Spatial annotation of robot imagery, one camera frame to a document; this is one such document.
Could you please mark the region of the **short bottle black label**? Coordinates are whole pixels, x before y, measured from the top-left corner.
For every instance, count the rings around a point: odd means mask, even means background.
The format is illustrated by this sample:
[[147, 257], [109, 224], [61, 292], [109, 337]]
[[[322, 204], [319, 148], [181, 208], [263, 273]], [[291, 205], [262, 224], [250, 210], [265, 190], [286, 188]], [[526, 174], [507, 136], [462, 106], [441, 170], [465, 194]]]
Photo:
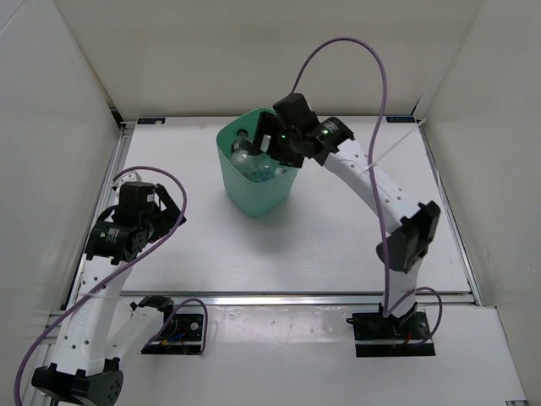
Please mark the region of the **short bottle black label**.
[[249, 165], [253, 162], [253, 157], [249, 153], [251, 148], [249, 134], [245, 129], [240, 129], [236, 136], [231, 145], [232, 163], [239, 166]]

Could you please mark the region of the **blue label bottle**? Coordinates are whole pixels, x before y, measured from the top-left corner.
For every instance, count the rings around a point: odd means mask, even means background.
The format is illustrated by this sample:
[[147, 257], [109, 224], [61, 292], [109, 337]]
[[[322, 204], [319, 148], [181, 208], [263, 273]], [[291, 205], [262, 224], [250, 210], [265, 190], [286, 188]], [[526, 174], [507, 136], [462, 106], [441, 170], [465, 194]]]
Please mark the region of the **blue label bottle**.
[[276, 176], [276, 168], [269, 162], [256, 162], [248, 171], [248, 178], [256, 183], [264, 183]]

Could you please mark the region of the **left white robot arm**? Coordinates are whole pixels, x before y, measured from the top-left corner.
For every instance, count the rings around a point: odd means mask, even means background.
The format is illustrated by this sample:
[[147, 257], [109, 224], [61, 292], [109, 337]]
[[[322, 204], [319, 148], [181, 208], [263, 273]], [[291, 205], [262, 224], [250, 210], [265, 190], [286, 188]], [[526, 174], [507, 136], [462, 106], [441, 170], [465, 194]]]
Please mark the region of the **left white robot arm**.
[[167, 310], [139, 310], [134, 321], [109, 334], [134, 263], [186, 221], [161, 184], [132, 181], [116, 191], [117, 204], [103, 211], [90, 231], [78, 298], [63, 314], [51, 361], [31, 379], [34, 388], [58, 402], [115, 404], [127, 357], [141, 350], [151, 333], [168, 338], [178, 326]]

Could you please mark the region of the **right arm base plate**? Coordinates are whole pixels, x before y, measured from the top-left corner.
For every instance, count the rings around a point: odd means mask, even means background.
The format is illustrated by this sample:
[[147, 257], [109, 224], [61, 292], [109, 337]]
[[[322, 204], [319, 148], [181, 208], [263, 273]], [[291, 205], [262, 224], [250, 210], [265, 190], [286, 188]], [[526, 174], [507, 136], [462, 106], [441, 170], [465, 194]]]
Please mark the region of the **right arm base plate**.
[[379, 313], [353, 313], [346, 322], [353, 328], [357, 358], [436, 356], [424, 311], [417, 311], [404, 326], [394, 327]]

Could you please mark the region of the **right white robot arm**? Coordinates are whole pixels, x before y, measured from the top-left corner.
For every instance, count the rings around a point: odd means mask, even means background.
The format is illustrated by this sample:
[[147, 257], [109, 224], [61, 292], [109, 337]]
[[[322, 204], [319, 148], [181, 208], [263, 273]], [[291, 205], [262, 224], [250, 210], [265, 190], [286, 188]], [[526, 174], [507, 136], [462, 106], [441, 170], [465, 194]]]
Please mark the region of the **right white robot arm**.
[[384, 264], [384, 295], [380, 330], [398, 338], [406, 332], [417, 309], [418, 271], [434, 240], [440, 207], [422, 203], [375, 166], [353, 132], [338, 118], [319, 121], [310, 113], [285, 126], [272, 112], [259, 115], [253, 150], [278, 162], [300, 167], [317, 161], [344, 182], [377, 216], [381, 241], [376, 252]]

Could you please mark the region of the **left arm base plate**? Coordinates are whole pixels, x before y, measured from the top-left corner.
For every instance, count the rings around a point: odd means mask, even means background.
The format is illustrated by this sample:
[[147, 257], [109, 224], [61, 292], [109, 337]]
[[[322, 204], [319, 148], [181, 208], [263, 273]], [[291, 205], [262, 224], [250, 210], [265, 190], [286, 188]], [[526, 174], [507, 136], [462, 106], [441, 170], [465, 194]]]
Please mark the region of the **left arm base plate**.
[[164, 328], [141, 350], [142, 354], [202, 355], [205, 351], [208, 309], [201, 299], [189, 298], [180, 304], [162, 295], [145, 296], [130, 308], [150, 307], [163, 315]]

